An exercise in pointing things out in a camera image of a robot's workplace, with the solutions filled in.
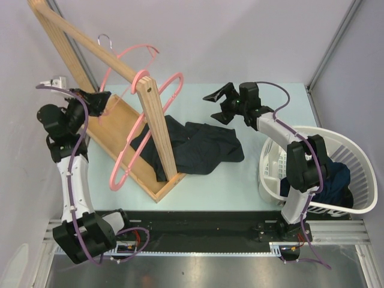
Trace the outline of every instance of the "white table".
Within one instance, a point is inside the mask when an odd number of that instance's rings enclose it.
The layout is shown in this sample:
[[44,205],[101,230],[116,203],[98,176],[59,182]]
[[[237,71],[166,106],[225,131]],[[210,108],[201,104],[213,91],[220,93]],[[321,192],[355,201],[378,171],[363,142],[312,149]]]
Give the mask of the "white table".
[[[199,122],[223,126],[210,115],[220,111],[218,103],[202,100],[224,84],[185,84],[166,114],[182,124]],[[291,95],[291,102],[278,117],[290,125],[316,126],[310,103],[302,83],[282,84]],[[110,85],[108,90],[120,94],[125,85]],[[163,104],[175,90],[170,86],[161,96]],[[286,101],[286,95],[269,85],[259,85],[262,104],[273,109]],[[124,100],[138,112],[142,111],[136,95],[126,94]],[[209,175],[187,175],[159,203],[155,203],[131,178],[114,192],[109,189],[113,160],[93,141],[89,144],[89,189],[97,210],[156,210],[156,211],[265,211],[280,207],[264,202],[258,191],[260,152],[267,137],[245,126],[241,116],[226,126],[236,129],[245,160],[241,163],[221,163]]]

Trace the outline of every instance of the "basket rim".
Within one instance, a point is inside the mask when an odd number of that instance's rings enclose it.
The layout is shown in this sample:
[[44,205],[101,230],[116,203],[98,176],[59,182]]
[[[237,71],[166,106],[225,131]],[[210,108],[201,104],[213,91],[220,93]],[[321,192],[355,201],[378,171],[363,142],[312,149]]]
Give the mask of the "basket rim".
[[[323,203],[318,203],[318,202],[313,202],[313,201],[310,202],[310,206],[318,207],[318,208],[325,208],[325,209],[328,209],[328,210],[337,210],[337,211],[341,211],[341,212],[348,212],[348,213],[351,213],[351,214],[364,214],[364,213],[370,212],[376,206],[376,204],[377,204],[377,181],[376,181],[376,176],[375,176],[375,173],[374,173],[371,161],[369,160],[369,158],[367,157],[365,152],[360,148],[360,146],[357,145],[354,141],[352,141],[349,138],[347,138],[346,136],[341,135],[340,133],[334,132],[332,130],[328,130],[328,129],[324,129],[324,128],[320,128],[320,127],[313,127],[313,126],[303,126],[303,125],[296,125],[296,126],[293,126],[293,127],[297,128],[299,130],[300,129],[310,128],[310,129],[314,129],[314,130],[318,130],[318,131],[327,131],[327,132],[330,132],[332,134],[335,134],[337,136],[340,136],[340,137],[344,138],[345,140],[347,140],[348,142],[353,144],[359,150],[359,152],[362,154],[362,156],[365,158],[365,160],[366,160],[366,162],[367,162],[367,164],[369,166],[369,169],[371,171],[372,178],[373,178],[373,193],[374,193],[373,201],[372,201],[372,203],[369,206],[367,206],[365,208],[362,208],[362,209],[344,208],[344,207],[339,207],[339,206],[334,206],[334,205],[329,205],[329,204],[323,204]],[[283,196],[277,195],[276,193],[273,193],[268,188],[268,186],[265,184],[265,181],[264,181],[264,177],[265,176],[264,176],[264,170],[263,170],[263,160],[264,160],[264,156],[263,155],[265,153],[266,147],[271,142],[275,143],[277,145],[277,143],[274,142],[269,137],[265,141],[265,143],[263,145],[263,148],[262,148],[262,151],[261,151],[260,161],[259,161],[259,176],[260,176],[259,179],[260,179],[260,184],[263,185],[263,188],[265,189],[266,192],[268,192],[268,194],[271,197],[275,198],[276,200],[286,201],[287,197],[283,197]]]

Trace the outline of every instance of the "dark blue cloth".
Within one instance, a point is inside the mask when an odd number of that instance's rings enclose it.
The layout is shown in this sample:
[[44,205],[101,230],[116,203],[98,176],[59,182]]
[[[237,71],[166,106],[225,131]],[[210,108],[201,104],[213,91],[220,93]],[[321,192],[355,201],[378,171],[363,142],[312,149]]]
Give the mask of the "dark blue cloth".
[[[343,163],[333,162],[328,158],[330,176],[324,181],[324,189],[321,193],[313,196],[312,201],[351,208],[352,194],[348,189],[350,184],[350,170]],[[287,178],[280,182],[280,195],[287,197],[290,185]]]

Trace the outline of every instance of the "robotic arm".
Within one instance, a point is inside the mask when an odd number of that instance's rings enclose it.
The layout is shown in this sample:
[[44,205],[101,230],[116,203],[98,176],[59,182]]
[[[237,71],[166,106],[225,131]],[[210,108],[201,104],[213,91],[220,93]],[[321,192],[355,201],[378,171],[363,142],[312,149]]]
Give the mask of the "robotic arm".
[[[80,89],[72,89],[71,92],[84,100],[89,116],[100,116],[110,97],[110,92],[89,94]],[[53,104],[43,106],[37,112],[37,119],[48,132],[46,143],[61,174],[64,199],[62,224],[53,229],[53,238],[69,258],[78,264],[86,261],[88,257],[74,228],[73,210],[81,237],[91,257],[115,248],[117,232],[128,228],[130,223],[121,209],[103,217],[95,213],[88,188],[88,150],[85,140],[82,140],[76,151],[72,164],[71,187],[68,186],[68,165],[80,137],[77,132],[84,124],[85,111],[77,99],[68,98],[66,101],[67,108]]]
[[[217,102],[224,95],[226,99],[220,103],[221,112],[212,114],[211,117],[227,125],[235,115],[241,115],[247,126],[266,134],[287,152],[287,180],[291,188],[277,225],[277,232],[284,237],[299,228],[308,197],[319,186],[319,174],[314,160],[307,160],[305,157],[310,153],[309,148],[297,133],[292,132],[294,129],[288,130],[275,120],[274,111],[270,107],[261,104],[257,83],[240,84],[239,93],[233,83],[228,83],[203,99]],[[324,139],[319,135],[301,136],[308,140],[315,151],[323,179],[326,179],[329,176],[329,167]]]

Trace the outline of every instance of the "metal hanger hook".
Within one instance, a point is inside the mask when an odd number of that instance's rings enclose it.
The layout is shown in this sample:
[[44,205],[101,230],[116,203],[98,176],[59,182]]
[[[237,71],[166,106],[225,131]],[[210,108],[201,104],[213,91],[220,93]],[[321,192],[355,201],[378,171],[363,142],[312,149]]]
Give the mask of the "metal hanger hook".
[[113,50],[113,49],[112,49],[112,40],[109,38],[109,36],[108,36],[107,34],[100,34],[100,35],[97,37],[97,43],[100,45],[100,37],[101,37],[101,36],[104,36],[104,37],[107,37],[107,38],[108,38],[108,40],[109,40],[109,47],[110,47],[111,50]]

